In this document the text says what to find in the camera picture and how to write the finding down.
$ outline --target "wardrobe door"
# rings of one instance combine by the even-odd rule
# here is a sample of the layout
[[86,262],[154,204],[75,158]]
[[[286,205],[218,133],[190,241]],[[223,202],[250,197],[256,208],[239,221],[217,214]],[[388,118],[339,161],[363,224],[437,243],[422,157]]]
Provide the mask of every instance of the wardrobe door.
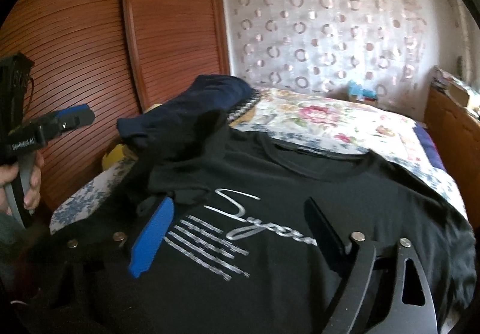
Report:
[[218,0],[123,0],[130,62],[145,110],[199,74],[227,73]]
[[25,120],[79,104],[95,112],[92,125],[42,150],[42,197],[55,209],[102,171],[117,119],[140,112],[122,0],[18,0],[0,28],[0,57],[17,51],[35,62]]

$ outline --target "pile of clothes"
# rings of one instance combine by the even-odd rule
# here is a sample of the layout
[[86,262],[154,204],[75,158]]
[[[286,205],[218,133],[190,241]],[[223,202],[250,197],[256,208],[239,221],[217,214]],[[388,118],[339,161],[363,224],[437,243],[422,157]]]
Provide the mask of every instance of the pile of clothes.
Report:
[[[219,82],[235,83],[237,97]],[[342,240],[359,231],[385,245],[411,241],[438,327],[452,307],[468,306],[475,240],[453,207],[375,152],[231,128],[229,111],[252,94],[238,78],[204,76],[119,120],[138,161],[93,214],[30,250],[40,291],[18,306],[23,321],[39,332],[321,332],[345,279],[322,254],[312,201]],[[376,271],[358,332],[385,318],[394,273]]]

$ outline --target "human hand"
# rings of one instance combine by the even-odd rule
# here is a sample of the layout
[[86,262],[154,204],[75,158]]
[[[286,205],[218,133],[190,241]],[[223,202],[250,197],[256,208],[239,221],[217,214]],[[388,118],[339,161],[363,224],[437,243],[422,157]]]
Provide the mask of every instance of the human hand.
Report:
[[[37,152],[37,158],[35,159],[35,165],[32,170],[32,176],[30,177],[30,189],[25,194],[24,207],[26,209],[35,209],[40,204],[40,185],[42,181],[42,173],[40,168],[44,164],[44,159],[40,152]],[[7,197],[5,195],[5,189],[3,186],[12,182],[18,174],[18,165],[0,166],[0,212],[11,213],[8,206]]]

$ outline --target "dresser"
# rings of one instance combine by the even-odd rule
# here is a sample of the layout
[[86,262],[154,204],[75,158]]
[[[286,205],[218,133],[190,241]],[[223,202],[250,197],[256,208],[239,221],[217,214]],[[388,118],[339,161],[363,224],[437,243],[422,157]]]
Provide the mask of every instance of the dresser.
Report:
[[424,121],[458,184],[470,223],[480,227],[480,122],[435,88],[430,88]]

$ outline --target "wooden cabinet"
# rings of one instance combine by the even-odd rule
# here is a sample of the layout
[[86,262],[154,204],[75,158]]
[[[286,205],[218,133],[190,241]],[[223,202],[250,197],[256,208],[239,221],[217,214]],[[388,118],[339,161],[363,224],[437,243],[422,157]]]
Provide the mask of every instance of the wooden cabinet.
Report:
[[457,182],[470,223],[480,227],[480,122],[431,88],[425,123],[445,169]]
[[117,119],[140,112],[124,40],[122,0],[18,0],[0,28],[0,57],[21,51],[35,62],[25,120],[79,104],[95,112],[91,126],[42,150],[51,209],[102,171]]
[[142,108],[186,90],[198,74],[229,71],[221,0],[123,0]]

